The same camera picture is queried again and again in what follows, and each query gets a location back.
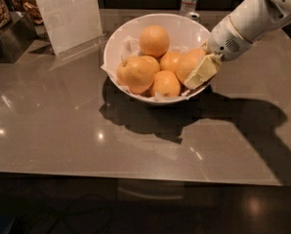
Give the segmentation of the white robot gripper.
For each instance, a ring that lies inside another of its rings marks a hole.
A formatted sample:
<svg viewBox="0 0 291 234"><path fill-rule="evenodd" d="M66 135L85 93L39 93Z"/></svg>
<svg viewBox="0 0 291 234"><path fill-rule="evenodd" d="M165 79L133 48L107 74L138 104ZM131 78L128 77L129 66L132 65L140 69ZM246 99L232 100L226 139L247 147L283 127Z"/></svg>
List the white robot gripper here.
<svg viewBox="0 0 291 234"><path fill-rule="evenodd" d="M212 54L203 57L185 80L185 86L195 90L215 76L222 61L239 58L252 47L233 26L230 16L224 17L211 31L201 49Z"/></svg>

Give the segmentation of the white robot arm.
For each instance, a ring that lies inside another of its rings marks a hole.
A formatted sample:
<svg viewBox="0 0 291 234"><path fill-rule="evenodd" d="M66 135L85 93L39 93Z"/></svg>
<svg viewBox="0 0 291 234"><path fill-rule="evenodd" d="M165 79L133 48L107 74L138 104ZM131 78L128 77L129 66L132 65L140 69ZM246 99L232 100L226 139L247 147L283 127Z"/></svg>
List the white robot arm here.
<svg viewBox="0 0 291 234"><path fill-rule="evenodd" d="M220 70L222 62L239 58L265 34L291 23L291 0L244 0L211 31L202 56L184 85L195 90Z"/></svg>

